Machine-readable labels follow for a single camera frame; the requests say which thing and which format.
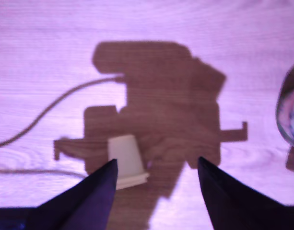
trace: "table surface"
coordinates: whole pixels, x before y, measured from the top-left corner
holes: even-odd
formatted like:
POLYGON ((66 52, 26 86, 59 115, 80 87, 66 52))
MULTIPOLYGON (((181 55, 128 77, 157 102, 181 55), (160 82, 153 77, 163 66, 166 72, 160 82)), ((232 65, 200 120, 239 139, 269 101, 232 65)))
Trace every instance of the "table surface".
POLYGON ((293 65, 294 0, 0 0, 0 207, 74 186, 127 133, 150 178, 107 229, 211 230, 199 156, 294 205, 275 121, 293 65))

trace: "cup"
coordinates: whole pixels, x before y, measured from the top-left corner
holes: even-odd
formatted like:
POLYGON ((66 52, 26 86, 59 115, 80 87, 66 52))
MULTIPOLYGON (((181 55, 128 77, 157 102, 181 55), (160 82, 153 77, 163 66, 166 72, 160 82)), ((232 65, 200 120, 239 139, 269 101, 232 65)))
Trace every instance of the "cup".
POLYGON ((108 158, 117 159, 117 190, 147 182, 149 174, 144 170, 139 148, 133 135, 108 139, 108 158))

